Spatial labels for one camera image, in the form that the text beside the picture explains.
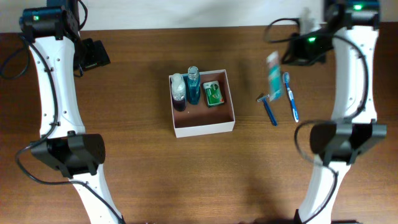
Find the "blue white toothbrush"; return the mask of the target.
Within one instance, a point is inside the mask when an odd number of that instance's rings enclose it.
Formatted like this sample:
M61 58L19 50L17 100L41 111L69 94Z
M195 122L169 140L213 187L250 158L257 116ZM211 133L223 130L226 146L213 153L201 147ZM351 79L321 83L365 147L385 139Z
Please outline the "blue white toothbrush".
M290 105L291 105L291 108L292 108L292 116L294 118L294 121L296 123L298 123L299 122L299 114L298 114L298 111L297 111L297 107L295 105L294 94L293 94L293 92L292 92L292 90L290 88L290 85L289 85L289 82L290 82L289 73L288 72L284 72L283 75L282 75L282 79L283 79L284 85L286 87L287 96L288 96L288 99L290 101Z

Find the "green white toothpaste tube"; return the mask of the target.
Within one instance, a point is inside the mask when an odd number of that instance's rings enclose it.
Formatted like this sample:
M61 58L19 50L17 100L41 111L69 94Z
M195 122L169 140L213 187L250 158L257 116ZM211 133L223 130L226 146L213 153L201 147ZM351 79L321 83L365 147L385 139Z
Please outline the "green white toothpaste tube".
M268 66L269 98L271 101L278 100L283 95L283 84L279 64L279 53L274 51L266 58Z

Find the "blue disposable razor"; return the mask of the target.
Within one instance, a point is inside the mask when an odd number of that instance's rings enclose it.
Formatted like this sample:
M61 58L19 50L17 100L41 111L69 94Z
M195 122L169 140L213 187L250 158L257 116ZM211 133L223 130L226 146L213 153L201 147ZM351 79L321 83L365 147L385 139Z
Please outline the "blue disposable razor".
M269 116L269 119L270 119L272 125L273 126L277 126L278 124L277 124L277 121L275 119L275 116L274 116L274 114L273 114L273 112L271 110L271 107L270 107L269 103L267 102L268 97L269 97L269 95L265 95L265 94L261 93L258 96L258 98L257 98L257 102L262 102L263 103L264 108L267 111L267 114Z

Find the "green soap box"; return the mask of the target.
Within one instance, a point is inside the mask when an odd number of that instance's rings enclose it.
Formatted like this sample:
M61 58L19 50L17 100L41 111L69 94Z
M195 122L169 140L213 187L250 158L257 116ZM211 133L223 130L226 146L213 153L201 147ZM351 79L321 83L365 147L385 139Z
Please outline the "green soap box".
M203 89L208 107L223 105L225 103L219 81L205 82L203 83Z

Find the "teal mouthwash bottle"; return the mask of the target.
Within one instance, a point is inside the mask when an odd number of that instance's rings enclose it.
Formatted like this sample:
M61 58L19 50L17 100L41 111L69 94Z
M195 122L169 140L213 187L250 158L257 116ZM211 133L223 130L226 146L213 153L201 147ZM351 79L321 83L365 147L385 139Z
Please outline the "teal mouthwash bottle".
M189 102L192 105L197 105L200 100L200 72L196 66L188 68L188 90L189 90Z

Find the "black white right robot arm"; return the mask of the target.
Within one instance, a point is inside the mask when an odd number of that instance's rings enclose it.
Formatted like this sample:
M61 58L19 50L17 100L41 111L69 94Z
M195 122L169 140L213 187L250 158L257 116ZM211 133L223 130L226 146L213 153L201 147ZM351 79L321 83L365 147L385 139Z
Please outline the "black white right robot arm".
M310 66L335 53L336 90L331 119L313 120L310 131L313 173L294 223L330 223L338 189L356 159L381 142L387 127L377 122L373 63L379 37L378 1L326 1L325 25L297 19L283 63Z

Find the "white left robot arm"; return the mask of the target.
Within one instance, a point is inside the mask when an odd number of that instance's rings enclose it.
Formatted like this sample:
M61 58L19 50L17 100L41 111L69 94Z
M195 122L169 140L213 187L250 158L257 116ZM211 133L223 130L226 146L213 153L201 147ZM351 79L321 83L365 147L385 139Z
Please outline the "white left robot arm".
M82 1L47 1L46 6L25 9L19 19L23 41L35 60L41 103L40 138L20 150L15 160L35 182L50 181L33 176L20 162L24 151L59 171L59 185L78 192L91 223L124 223L112 200L104 176L105 145L100 134L86 133L80 116L75 78L110 63L103 43L82 39Z

